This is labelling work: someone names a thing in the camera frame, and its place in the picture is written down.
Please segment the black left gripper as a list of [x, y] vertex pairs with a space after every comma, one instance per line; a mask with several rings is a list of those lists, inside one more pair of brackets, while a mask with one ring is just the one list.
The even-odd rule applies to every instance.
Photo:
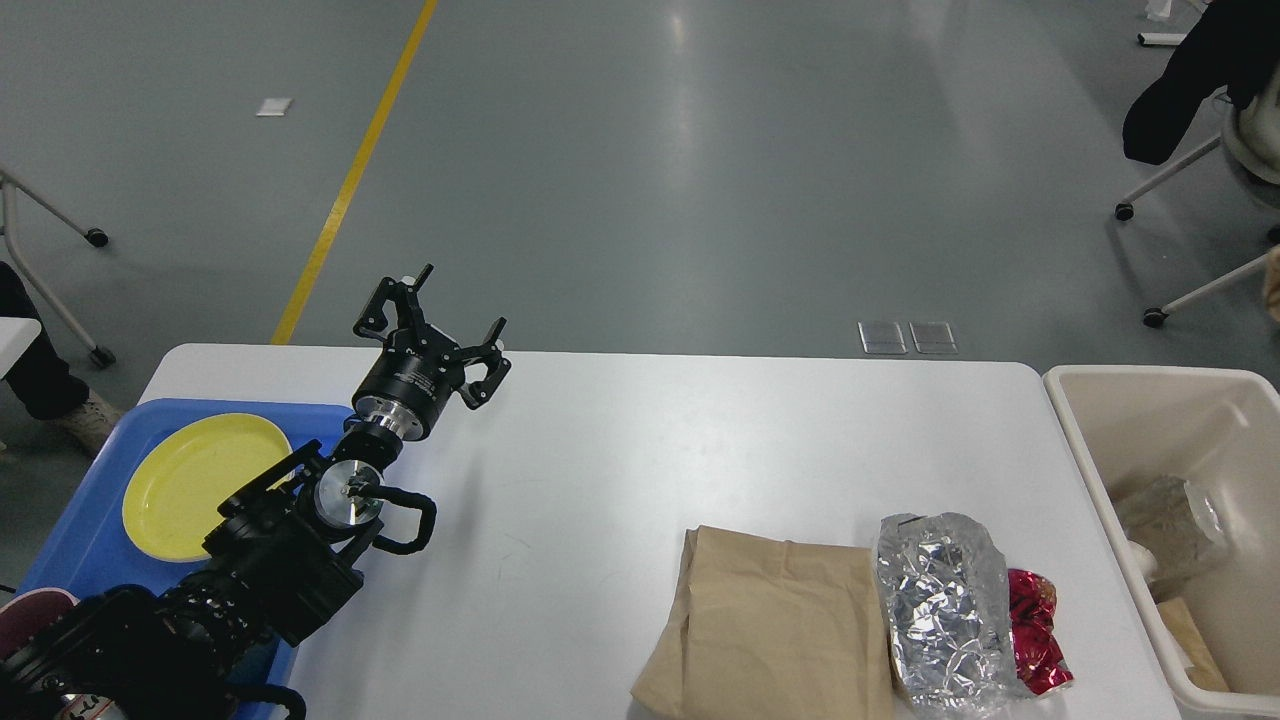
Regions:
[[[494, 320], [477, 345], [461, 347], [451, 338], [429, 342], [419, 293], [433, 270], [428, 263], [407, 281], [384, 277], [352, 325], [356, 337], [381, 345], [352, 397], [355, 416], [380, 421], [403, 441], [429, 437], [456, 391], [468, 409], [484, 406], [511, 369], [500, 341], [504, 316]], [[468, 380], [466, 372], [476, 365], [484, 375]]]

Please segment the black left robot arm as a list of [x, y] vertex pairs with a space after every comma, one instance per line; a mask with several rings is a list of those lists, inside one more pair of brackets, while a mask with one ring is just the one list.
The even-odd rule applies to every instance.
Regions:
[[452, 397], [481, 407], [511, 369], [504, 318], [471, 346], [426, 319], [419, 293], [431, 273], [381, 279], [355, 322], [381, 350], [334, 448], [312, 439], [229, 495], [204, 539], [209, 560], [170, 589], [115, 585], [5, 653], [5, 719], [63, 719], [81, 701], [123, 719], [230, 719], [253, 703], [307, 716], [297, 691], [232, 673], [253, 647], [297, 647], [328, 624], [364, 587], [367, 550], [428, 547], [435, 501], [389, 486], [387, 469]]

